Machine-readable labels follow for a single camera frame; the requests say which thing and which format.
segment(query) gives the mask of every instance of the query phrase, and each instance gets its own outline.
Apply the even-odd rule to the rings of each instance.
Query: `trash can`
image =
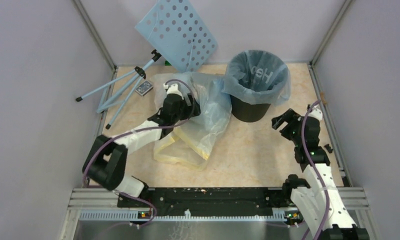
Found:
[[[228,63],[222,91],[231,96],[232,114],[237,119],[256,122],[270,105],[280,105],[290,98],[290,71],[270,52],[243,51]]]

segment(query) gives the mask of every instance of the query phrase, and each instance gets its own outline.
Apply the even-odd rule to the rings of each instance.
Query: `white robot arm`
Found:
[[[368,240],[367,230],[357,227],[343,204],[333,179],[330,160],[327,153],[319,146],[322,116],[321,110],[314,107],[306,119],[304,130],[307,150],[317,172],[308,161],[302,143],[301,125],[304,117],[289,109],[281,116],[272,119],[272,128],[275,130],[282,123],[287,122],[287,125],[279,132],[283,137],[294,142],[295,160],[300,164],[304,174],[304,179],[294,174],[288,176],[283,184],[283,191],[286,192],[286,198],[289,198],[301,212],[313,237],[319,234],[320,240]],[[322,177],[325,186],[321,184],[318,174]],[[329,195],[328,209],[325,190]],[[326,211],[328,214],[322,231],[317,233]]]
[[[127,155],[135,152],[146,144],[155,142],[167,136],[173,126],[181,120],[200,115],[200,105],[192,94],[185,97],[178,84],[166,85],[166,98],[163,106],[156,114],[149,117],[141,125],[127,131],[128,135],[104,145],[112,139],[105,135],[98,136],[88,154],[82,172],[109,191],[125,192],[138,197],[147,184],[133,176],[125,174]],[[94,154],[103,148],[93,161]]]

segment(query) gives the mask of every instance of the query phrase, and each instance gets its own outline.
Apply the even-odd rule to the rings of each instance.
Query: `light blue trash bag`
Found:
[[[166,96],[163,84],[171,79],[185,82],[200,105],[201,114],[176,127],[163,139],[154,143],[153,158],[164,163],[180,163],[191,169],[206,167],[215,142],[224,134],[231,117],[230,96],[222,92],[223,76],[199,72],[164,73],[151,77],[154,85],[154,104],[159,109]],[[185,86],[180,91],[189,93]]]
[[[247,50],[226,67],[223,92],[248,104],[280,105],[291,95],[290,71],[276,55]]]

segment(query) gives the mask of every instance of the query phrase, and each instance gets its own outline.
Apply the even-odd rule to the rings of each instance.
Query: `plastic bag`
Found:
[[[163,84],[171,79],[187,83],[200,105],[201,114],[176,127],[154,144],[153,157],[164,163],[180,163],[189,168],[202,170],[212,153],[213,146],[225,132],[231,116],[231,100],[222,93],[223,76],[199,72],[165,73],[151,77],[154,85],[154,104],[159,109],[166,97]],[[185,86],[179,87],[184,96],[189,93]]]
[[[245,103],[280,105],[290,98],[290,71],[270,52],[248,50],[237,54],[225,75],[223,92]]]

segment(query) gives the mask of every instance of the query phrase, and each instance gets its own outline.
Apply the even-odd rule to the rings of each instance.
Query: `gray wall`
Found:
[[[400,239],[400,1],[356,1],[317,65],[383,239]]]
[[[111,74],[70,0],[0,1],[0,239],[57,239]]]
[[[151,45],[135,30],[157,0],[82,0],[113,60],[143,64]],[[260,49],[284,61],[309,61],[343,0],[190,0],[218,42],[209,62]]]

